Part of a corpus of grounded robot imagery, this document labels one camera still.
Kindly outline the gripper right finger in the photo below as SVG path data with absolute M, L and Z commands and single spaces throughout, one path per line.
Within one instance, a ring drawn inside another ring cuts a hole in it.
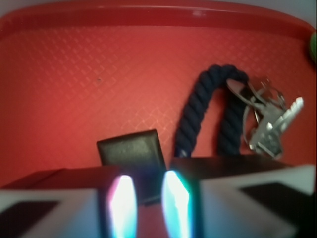
M 162 210 L 171 238 L 314 238 L 316 168 L 259 156 L 174 158 Z

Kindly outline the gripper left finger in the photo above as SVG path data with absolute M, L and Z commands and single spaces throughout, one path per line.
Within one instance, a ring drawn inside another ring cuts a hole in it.
M 134 238 L 137 202 L 118 166 L 39 171 L 0 189 L 3 238 Z

